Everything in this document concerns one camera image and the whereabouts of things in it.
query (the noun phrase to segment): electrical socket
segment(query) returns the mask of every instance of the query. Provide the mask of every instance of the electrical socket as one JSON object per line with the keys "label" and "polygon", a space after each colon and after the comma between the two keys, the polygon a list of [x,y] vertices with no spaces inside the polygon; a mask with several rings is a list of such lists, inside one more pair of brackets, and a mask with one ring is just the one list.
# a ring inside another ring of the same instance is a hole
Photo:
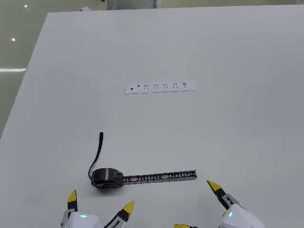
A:
{"label": "electrical socket", "polygon": [[140,93],[160,93],[160,92],[178,92],[192,91],[194,83],[192,80],[184,80],[182,82],[161,82],[161,83],[134,83],[125,86],[126,94]]}

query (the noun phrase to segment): white table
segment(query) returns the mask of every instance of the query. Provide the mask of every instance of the white table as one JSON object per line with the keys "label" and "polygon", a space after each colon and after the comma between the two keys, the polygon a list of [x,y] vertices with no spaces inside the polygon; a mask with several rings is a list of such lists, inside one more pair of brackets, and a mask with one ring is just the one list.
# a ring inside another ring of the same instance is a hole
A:
{"label": "white table", "polygon": [[[303,225],[304,7],[50,13],[0,142],[1,227],[58,227],[78,192],[104,223],[217,227],[206,179],[267,227]],[[196,91],[124,94],[132,82],[194,79]],[[192,181],[98,191],[87,170],[195,168]]]}

